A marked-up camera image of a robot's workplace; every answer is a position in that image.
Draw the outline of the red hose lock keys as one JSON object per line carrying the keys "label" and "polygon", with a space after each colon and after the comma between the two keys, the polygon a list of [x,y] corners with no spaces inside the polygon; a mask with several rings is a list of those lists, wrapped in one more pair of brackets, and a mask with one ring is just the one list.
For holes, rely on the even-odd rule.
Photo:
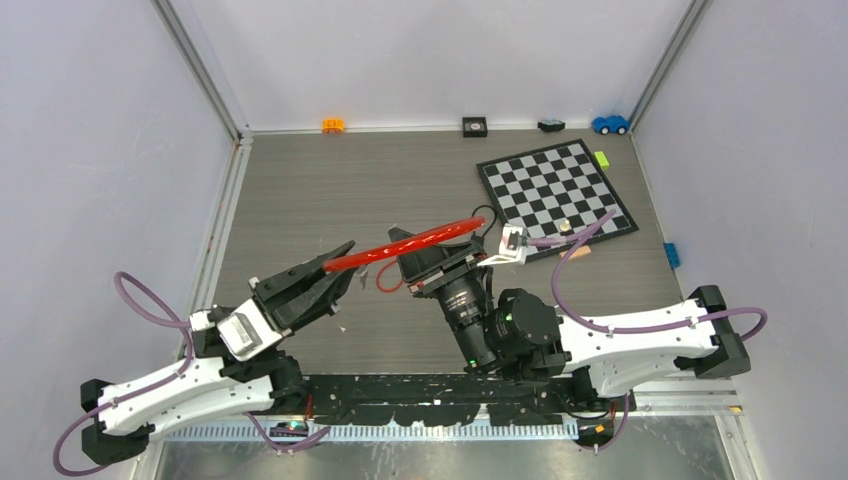
{"label": "red hose lock keys", "polygon": [[360,270],[360,272],[359,272],[359,282],[360,282],[363,290],[368,288],[368,276],[369,276],[369,271],[368,271],[367,268],[363,268],[363,269]]}

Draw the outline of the black cable padlock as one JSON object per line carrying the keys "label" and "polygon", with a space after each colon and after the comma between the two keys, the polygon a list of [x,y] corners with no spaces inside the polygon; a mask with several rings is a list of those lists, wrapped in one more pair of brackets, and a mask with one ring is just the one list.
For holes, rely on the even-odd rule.
{"label": "black cable padlock", "polygon": [[481,226],[478,229],[475,229],[472,232],[473,237],[485,238],[488,235],[488,233],[494,228],[497,221],[499,220],[498,212],[497,212],[496,208],[492,205],[489,205],[489,204],[482,204],[482,205],[476,206],[472,210],[471,216],[472,217],[484,217],[486,219],[483,226]]}

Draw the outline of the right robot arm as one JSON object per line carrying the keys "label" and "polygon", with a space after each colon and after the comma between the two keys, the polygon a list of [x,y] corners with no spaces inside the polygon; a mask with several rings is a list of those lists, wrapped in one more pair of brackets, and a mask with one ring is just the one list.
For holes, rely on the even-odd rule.
{"label": "right robot arm", "polygon": [[679,371],[699,379],[750,371],[743,337],[730,325],[715,286],[665,308],[595,317],[549,305],[524,288],[494,294],[495,266],[521,264],[530,248],[564,242],[507,224],[493,256],[473,236],[403,253],[398,265],[413,297],[438,302],[466,373],[534,386],[568,375],[572,400],[584,410]]}

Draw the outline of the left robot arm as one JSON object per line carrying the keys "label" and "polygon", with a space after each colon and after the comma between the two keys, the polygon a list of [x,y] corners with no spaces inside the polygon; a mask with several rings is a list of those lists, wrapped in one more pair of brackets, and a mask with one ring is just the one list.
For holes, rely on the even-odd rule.
{"label": "left robot arm", "polygon": [[354,247],[339,247],[275,275],[249,281],[250,295],[235,307],[213,305],[180,324],[188,334],[182,361],[138,379],[92,379],[80,387],[92,420],[81,449],[110,465],[143,453],[182,427],[242,413],[298,412],[309,397],[297,360],[280,343],[338,311],[352,272],[323,265]]}

